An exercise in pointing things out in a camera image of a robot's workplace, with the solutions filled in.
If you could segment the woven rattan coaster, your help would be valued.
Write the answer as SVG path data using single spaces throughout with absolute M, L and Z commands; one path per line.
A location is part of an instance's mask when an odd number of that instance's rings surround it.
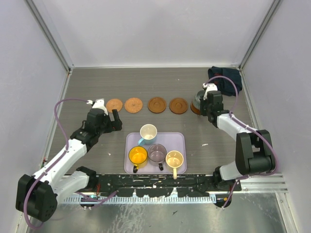
M 143 103 L 142 103 L 142 100 L 139 98 L 129 98 L 125 102 L 124 107 L 127 112 L 135 114 L 135 113 L 138 113 L 142 109 Z
M 192 110 L 193 113 L 195 113 L 195 114 L 197 114 L 197 115 L 200 115 L 200 114 L 201 114 L 201 113 L 200 113 L 200 110 L 197 109 L 197 108 L 193 105 L 193 103 L 190 104 L 190 109 Z
M 120 99 L 111 99 L 107 102 L 106 108 L 108 112 L 112 113 L 112 110 L 116 109 L 118 112 L 122 109 L 123 102 Z

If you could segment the grey green mug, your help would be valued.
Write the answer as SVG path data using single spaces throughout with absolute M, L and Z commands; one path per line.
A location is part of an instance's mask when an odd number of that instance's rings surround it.
M 200 90 L 195 94 L 192 100 L 193 106 L 198 110 L 200 110 L 200 98 L 203 97 L 204 94 L 205 94 L 205 90 Z

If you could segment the brown wooden coaster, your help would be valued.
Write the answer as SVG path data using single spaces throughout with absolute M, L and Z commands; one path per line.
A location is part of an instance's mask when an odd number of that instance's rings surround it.
M 153 97 L 148 101 L 148 109 L 155 114 L 162 113 L 166 110 L 166 101 L 161 97 Z
M 174 98 L 170 101 L 169 108 L 174 114 L 180 115 L 188 110 L 188 103 L 183 98 Z

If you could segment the cream mug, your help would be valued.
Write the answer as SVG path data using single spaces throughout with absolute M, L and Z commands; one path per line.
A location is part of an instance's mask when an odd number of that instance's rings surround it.
M 166 155 L 166 164 L 173 174 L 173 179 L 177 179 L 177 171 L 184 163 L 184 156 L 177 150 L 172 150 Z

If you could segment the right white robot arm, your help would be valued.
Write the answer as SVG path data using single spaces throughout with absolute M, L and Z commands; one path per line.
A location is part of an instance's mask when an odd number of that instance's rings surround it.
M 249 175 L 270 175 L 276 170 L 276 156 L 270 133 L 254 129 L 224 109 L 220 91 L 206 91 L 200 96 L 200 114 L 216 128 L 224 131 L 236 142 L 235 161 L 215 168 L 213 185 L 225 191 L 230 181 Z

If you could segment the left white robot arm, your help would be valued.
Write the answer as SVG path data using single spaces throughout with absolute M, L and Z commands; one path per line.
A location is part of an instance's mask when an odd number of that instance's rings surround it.
M 81 189 L 93 192 L 97 188 L 96 171 L 81 166 L 69 177 L 63 176 L 104 133 L 120 131 L 122 121 L 118 111 L 113 119 L 103 109 L 92 108 L 82 126 L 74 131 L 60 152 L 33 175 L 24 174 L 17 184 L 16 209 L 41 222 L 49 220 L 59 202 Z

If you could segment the dark blue folded cloth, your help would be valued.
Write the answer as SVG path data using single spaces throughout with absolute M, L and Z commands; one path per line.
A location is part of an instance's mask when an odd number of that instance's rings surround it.
M 238 70 L 233 68 L 222 68 L 222 67 L 212 67 L 208 70 L 208 77 L 209 79 L 216 77 L 216 76 L 225 76 L 228 79 L 230 79 L 237 90 L 237 93 L 239 93 L 242 90 L 242 78 L 240 76 L 240 73 Z M 212 81 L 214 84 L 216 84 L 217 88 L 223 95 L 226 96 L 235 96 L 235 88 L 233 87 L 233 84 L 224 78 L 217 78 Z

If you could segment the blue mug white inside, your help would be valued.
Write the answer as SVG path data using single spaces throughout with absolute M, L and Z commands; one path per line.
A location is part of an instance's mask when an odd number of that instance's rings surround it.
M 156 141 L 157 128 L 152 124 L 145 124 L 139 131 L 141 139 L 138 141 L 139 146 L 151 145 Z

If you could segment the yellow mug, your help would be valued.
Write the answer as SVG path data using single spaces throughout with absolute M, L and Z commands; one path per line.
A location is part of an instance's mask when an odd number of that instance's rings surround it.
M 133 173 L 144 168 L 148 163 L 148 152 L 144 147 L 136 146 L 129 151 L 128 158 L 133 164 Z

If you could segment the lavender plastic tray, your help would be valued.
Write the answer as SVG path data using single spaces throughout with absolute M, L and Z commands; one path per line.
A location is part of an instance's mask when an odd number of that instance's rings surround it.
M 130 133 L 126 137 L 124 170 L 128 174 L 134 174 L 134 166 L 129 157 L 132 148 L 138 145 L 141 139 L 139 133 Z M 177 169 L 178 174 L 183 174 L 187 170 L 185 138 L 181 133 L 158 133 L 150 145 L 142 145 L 148 152 L 148 157 L 144 167 L 137 167 L 136 174 L 172 174 L 173 170 L 167 165 L 165 157 L 168 152 L 176 150 L 184 157 L 183 164 Z

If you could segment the purple glass mug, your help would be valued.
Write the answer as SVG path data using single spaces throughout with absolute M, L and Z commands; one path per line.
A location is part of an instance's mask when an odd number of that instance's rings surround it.
M 160 171 L 164 170 L 167 151 L 161 144 L 153 144 L 148 149 L 148 161 Z

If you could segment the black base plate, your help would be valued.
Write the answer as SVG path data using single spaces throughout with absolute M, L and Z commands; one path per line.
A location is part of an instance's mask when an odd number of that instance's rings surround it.
M 172 175 L 105 174 L 99 175 L 100 194 L 116 191 L 118 197 L 139 198 L 168 197 L 177 192 L 179 198 L 208 197 L 210 192 L 227 192 L 233 188 L 234 180 L 219 181 L 205 174 L 182 174 L 174 179 Z

